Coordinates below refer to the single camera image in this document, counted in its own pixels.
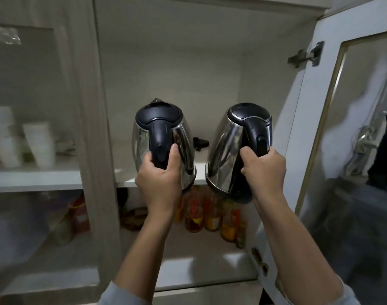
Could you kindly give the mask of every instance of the forearm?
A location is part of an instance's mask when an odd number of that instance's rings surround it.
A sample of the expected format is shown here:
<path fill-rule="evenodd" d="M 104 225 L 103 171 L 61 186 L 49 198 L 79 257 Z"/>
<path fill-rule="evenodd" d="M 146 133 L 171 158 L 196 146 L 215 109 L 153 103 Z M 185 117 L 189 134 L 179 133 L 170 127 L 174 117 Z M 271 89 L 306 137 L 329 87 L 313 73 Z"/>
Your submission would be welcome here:
<path fill-rule="evenodd" d="M 161 267 L 165 240 L 172 223 L 171 218 L 147 216 L 115 279 L 115 284 L 119 287 L 150 303 Z"/>
<path fill-rule="evenodd" d="M 295 305 L 326 304 L 343 285 L 284 195 L 258 207 L 280 280 Z"/>

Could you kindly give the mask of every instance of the kettle lid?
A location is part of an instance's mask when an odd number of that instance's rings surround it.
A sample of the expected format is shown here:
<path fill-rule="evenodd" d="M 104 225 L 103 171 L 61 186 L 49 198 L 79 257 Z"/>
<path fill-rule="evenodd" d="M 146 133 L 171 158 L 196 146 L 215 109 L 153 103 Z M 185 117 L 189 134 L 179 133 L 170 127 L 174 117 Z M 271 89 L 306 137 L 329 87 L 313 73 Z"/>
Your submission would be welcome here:
<path fill-rule="evenodd" d="M 143 129 L 148 130 L 149 124 L 155 120 L 164 120 L 171 128 L 176 127 L 183 118 L 182 110 L 173 104 L 162 101 L 151 102 L 136 113 L 136 123 Z"/>
<path fill-rule="evenodd" d="M 227 112 L 229 119 L 239 123 L 249 117 L 259 117 L 264 122 L 271 121 L 271 114 L 267 109 L 253 103 L 239 103 L 232 106 Z"/>

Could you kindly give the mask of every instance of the black kettle handle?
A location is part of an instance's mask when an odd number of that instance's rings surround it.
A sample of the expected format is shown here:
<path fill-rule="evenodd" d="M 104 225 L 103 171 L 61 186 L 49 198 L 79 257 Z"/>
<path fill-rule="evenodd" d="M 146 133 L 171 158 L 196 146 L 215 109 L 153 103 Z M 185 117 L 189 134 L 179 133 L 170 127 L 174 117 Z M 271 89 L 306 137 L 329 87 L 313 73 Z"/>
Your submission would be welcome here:
<path fill-rule="evenodd" d="M 155 120 L 148 130 L 152 162 L 157 168 L 166 170 L 172 146 L 172 128 L 165 120 Z"/>
<path fill-rule="evenodd" d="M 258 117 L 249 117 L 243 121 L 244 131 L 247 134 L 250 148 L 258 157 L 269 152 L 268 130 L 265 122 Z"/>

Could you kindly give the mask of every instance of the stack of paper cups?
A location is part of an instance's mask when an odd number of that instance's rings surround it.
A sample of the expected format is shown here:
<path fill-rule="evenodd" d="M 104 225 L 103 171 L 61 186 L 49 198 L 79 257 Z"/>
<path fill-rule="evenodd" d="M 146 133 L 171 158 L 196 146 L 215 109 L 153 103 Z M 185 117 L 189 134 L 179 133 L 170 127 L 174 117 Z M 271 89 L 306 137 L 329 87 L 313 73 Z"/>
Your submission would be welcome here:
<path fill-rule="evenodd" d="M 6 168 L 22 165 L 23 156 L 11 107 L 0 106 L 0 161 Z"/>
<path fill-rule="evenodd" d="M 49 169 L 55 164 L 54 138 L 48 122 L 23 124 L 24 134 L 35 161 L 41 169 Z"/>

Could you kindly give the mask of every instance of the electric kettle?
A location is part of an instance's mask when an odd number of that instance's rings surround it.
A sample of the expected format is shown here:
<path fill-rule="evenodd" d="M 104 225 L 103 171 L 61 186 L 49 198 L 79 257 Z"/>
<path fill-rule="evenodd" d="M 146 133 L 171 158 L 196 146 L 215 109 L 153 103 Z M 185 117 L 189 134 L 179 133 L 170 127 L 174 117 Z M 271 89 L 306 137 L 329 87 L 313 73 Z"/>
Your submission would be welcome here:
<path fill-rule="evenodd" d="M 263 107 L 240 103 L 223 116 L 210 143 L 205 166 L 206 182 L 218 195 L 246 204 L 252 192 L 240 170 L 240 149 L 249 146 L 258 157 L 268 153 L 272 143 L 272 119 Z"/>
<path fill-rule="evenodd" d="M 182 191 L 187 191 L 196 178 L 193 138 L 184 115 L 177 106 L 156 98 L 136 113 L 132 151 L 137 171 L 144 154 L 151 151 L 157 168 L 166 169 L 173 143 L 181 155 Z"/>

